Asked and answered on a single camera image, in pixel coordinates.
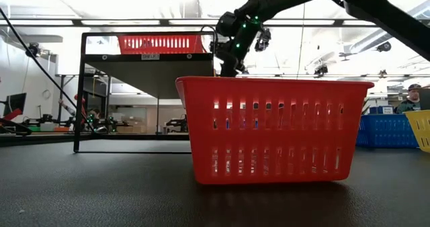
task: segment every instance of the red basket on shelf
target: red basket on shelf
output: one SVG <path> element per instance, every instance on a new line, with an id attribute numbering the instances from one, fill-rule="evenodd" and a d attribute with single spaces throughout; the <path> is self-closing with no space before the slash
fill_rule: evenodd
<path id="1" fill-rule="evenodd" d="M 118 36 L 121 54 L 204 53 L 201 35 Z"/>
<path id="2" fill-rule="evenodd" d="M 176 87 L 197 182 L 236 184 L 346 179 L 373 83 L 184 77 Z"/>

